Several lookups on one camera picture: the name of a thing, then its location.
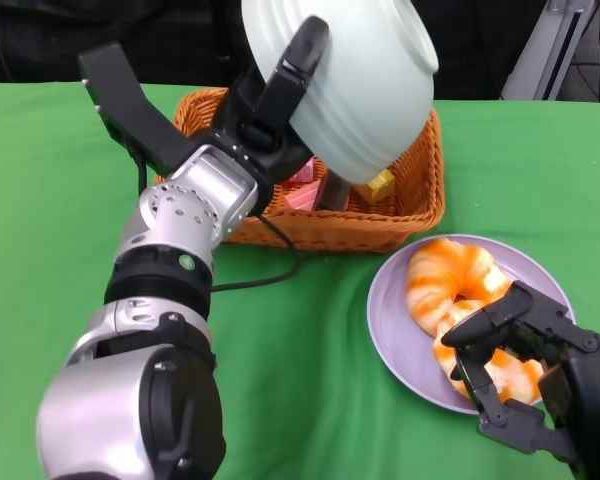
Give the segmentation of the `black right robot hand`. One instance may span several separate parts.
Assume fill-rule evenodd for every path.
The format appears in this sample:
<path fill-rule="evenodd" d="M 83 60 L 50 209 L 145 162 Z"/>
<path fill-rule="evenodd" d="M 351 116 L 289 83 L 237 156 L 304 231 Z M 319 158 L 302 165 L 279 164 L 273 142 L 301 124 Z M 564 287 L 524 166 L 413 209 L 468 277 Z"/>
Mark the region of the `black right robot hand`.
<path fill-rule="evenodd" d="M 525 454 L 551 453 L 577 479 L 600 479 L 600 334 L 567 319 L 566 306 L 515 281 L 499 300 L 452 327 L 452 377 L 479 413 L 479 432 Z M 485 365 L 496 349 L 540 362 L 545 408 L 501 401 Z"/>

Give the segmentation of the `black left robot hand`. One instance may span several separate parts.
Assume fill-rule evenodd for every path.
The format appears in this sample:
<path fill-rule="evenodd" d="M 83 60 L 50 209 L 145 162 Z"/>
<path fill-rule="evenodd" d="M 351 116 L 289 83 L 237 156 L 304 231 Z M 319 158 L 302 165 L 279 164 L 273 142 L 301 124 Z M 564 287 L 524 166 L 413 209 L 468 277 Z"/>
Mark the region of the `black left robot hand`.
<path fill-rule="evenodd" d="M 328 24 L 317 16 L 307 17 L 283 44 L 273 71 L 266 75 L 250 67 L 230 86 L 214 113 L 212 126 L 246 147 L 272 184 L 292 177 L 312 156 L 291 126 L 291 119 L 307 93 L 328 40 Z"/>

